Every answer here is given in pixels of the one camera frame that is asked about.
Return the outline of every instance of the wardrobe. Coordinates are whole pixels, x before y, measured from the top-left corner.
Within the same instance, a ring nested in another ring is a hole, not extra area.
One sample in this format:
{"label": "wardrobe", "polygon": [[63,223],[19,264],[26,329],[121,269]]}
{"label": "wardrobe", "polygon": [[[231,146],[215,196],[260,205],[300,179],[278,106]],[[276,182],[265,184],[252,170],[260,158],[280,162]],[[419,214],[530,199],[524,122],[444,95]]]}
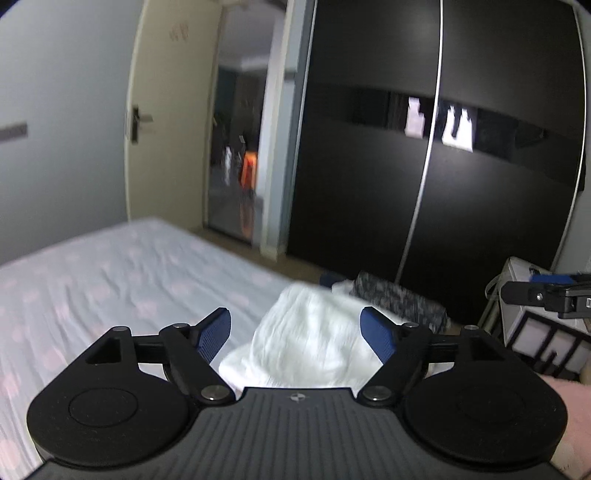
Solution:
{"label": "wardrobe", "polygon": [[475,323],[508,257],[560,250],[585,112],[568,4],[317,0],[287,251]]}

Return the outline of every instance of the wardrobe door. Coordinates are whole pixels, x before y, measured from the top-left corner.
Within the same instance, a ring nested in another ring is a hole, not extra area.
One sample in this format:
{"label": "wardrobe door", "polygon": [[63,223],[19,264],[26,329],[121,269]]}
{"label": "wardrobe door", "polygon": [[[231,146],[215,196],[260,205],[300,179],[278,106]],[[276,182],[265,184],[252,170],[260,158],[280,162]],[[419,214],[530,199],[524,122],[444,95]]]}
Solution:
{"label": "wardrobe door", "polygon": [[575,194],[584,74],[556,0],[445,0],[439,110],[402,285],[476,323],[510,256],[549,268]]}
{"label": "wardrobe door", "polygon": [[288,253],[396,275],[427,151],[439,0],[318,0]]}

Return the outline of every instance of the silver bolt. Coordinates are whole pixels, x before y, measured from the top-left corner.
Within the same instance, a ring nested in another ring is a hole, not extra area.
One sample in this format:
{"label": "silver bolt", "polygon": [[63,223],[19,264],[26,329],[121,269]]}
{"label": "silver bolt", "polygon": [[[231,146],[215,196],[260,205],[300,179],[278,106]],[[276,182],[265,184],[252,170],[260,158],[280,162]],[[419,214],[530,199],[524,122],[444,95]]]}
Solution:
{"label": "silver bolt", "polygon": [[384,401],[392,396],[392,391],[383,385],[372,385],[363,389],[363,396],[371,401]]}
{"label": "silver bolt", "polygon": [[201,390],[201,396],[208,400],[223,400],[230,394],[230,390],[223,385],[209,385]]}

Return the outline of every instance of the gray ribbed panel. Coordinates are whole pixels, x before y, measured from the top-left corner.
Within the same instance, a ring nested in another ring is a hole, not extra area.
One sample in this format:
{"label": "gray ribbed panel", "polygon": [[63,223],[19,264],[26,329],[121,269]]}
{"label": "gray ribbed panel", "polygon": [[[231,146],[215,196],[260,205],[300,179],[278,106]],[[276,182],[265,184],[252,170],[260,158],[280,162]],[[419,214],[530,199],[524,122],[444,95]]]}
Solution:
{"label": "gray ribbed panel", "polygon": [[[292,394],[304,394],[295,402]],[[230,407],[208,408],[168,452],[117,472],[48,464],[32,480],[562,479],[549,465],[467,471],[430,456],[388,410],[363,407],[348,389],[251,388]]]}

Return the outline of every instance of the mattress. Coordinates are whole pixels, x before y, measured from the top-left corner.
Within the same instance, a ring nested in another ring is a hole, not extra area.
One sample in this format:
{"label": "mattress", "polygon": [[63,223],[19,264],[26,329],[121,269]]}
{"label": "mattress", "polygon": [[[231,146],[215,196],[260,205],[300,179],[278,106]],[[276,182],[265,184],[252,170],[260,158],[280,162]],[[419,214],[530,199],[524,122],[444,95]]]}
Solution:
{"label": "mattress", "polygon": [[[232,333],[212,366],[248,343],[291,282],[156,219],[46,248],[0,268],[0,478],[41,463],[25,422],[31,400],[115,325],[153,335],[217,307]],[[164,378],[162,368],[140,365]]]}

